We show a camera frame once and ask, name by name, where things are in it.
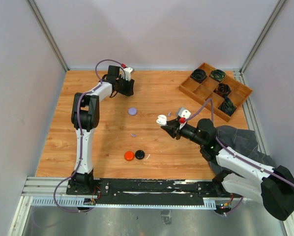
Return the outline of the black earbud case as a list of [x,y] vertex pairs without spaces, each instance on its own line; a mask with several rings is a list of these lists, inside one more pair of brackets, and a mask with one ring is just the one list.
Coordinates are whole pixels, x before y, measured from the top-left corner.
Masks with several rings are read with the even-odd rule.
[[144,159],[145,157],[145,152],[143,150],[137,150],[135,152],[135,157],[138,159],[138,160],[142,160]]

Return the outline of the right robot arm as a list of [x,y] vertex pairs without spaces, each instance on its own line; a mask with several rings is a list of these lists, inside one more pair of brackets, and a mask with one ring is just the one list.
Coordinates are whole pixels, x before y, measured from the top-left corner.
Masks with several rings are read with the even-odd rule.
[[263,205],[281,221],[294,212],[294,177],[284,166],[261,164],[224,146],[210,119],[199,120],[197,127],[188,125],[185,118],[167,120],[164,115],[159,115],[156,122],[172,138],[184,137],[199,144],[204,159],[223,168],[213,179],[215,195],[241,195]]

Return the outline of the orange earbud case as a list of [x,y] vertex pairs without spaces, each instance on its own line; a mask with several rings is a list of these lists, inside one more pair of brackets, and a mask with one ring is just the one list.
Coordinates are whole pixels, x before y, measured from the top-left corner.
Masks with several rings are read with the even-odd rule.
[[127,161],[132,161],[135,158],[135,153],[133,153],[132,151],[127,151],[124,154],[124,159]]

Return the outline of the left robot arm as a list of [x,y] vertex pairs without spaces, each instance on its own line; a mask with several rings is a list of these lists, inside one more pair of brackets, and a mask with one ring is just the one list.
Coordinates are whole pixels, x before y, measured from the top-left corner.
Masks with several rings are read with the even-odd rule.
[[77,158],[72,176],[66,189],[68,195],[89,195],[95,189],[92,163],[92,141],[100,120],[100,102],[106,97],[120,93],[134,94],[134,68],[125,66],[108,67],[98,84],[83,93],[74,95],[71,122],[77,136]]

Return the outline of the white earbud case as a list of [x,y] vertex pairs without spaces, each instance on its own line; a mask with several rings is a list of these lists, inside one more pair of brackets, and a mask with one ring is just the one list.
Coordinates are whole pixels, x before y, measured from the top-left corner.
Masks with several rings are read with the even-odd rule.
[[166,126],[167,125],[167,117],[165,115],[159,115],[157,117],[156,123],[159,126]]

